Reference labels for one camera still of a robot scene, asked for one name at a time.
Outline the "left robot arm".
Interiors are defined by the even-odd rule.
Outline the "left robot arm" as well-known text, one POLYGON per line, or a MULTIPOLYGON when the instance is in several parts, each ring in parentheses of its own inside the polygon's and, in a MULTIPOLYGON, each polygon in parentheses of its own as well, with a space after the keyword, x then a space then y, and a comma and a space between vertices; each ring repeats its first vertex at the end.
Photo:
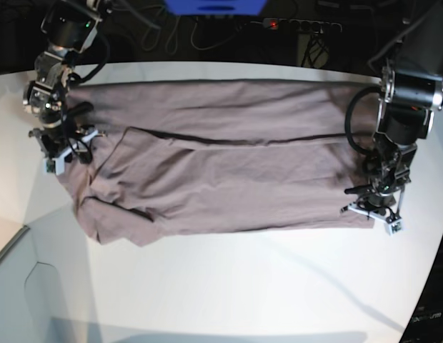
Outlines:
POLYGON ((410 182, 410 166, 417 140, 426 139, 436 112, 443 110, 443 1, 428 1, 403 30, 391 38, 369 61, 381 71, 379 86, 359 91, 349 103, 344 130, 349 145, 364 156, 362 171, 367 184, 345 189, 357 200, 342 208, 385 225, 390 234, 403 230, 395 199, 410 182), (358 145, 352 133, 352 114, 359 100, 379 97, 372 149, 358 145))

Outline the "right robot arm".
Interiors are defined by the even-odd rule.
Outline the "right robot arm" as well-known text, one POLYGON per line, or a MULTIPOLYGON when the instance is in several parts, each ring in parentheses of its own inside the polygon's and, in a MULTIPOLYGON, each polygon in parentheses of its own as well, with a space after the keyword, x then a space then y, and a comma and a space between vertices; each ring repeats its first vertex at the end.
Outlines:
POLYGON ((42 21, 41 32, 48 45, 34 62, 36 77, 24 90, 23 105, 39 120, 40 126, 29 136, 38 141, 48 174, 63 174, 72 159, 82 164, 93 159, 89 143, 99 130, 80 124, 77 118, 94 107, 87 101, 69 107, 66 96, 90 81, 108 62, 110 45, 99 33, 99 26, 111 10, 110 1, 56 1, 42 21), (77 62, 96 39, 104 45, 104 58, 86 76, 80 76, 75 71, 77 62))

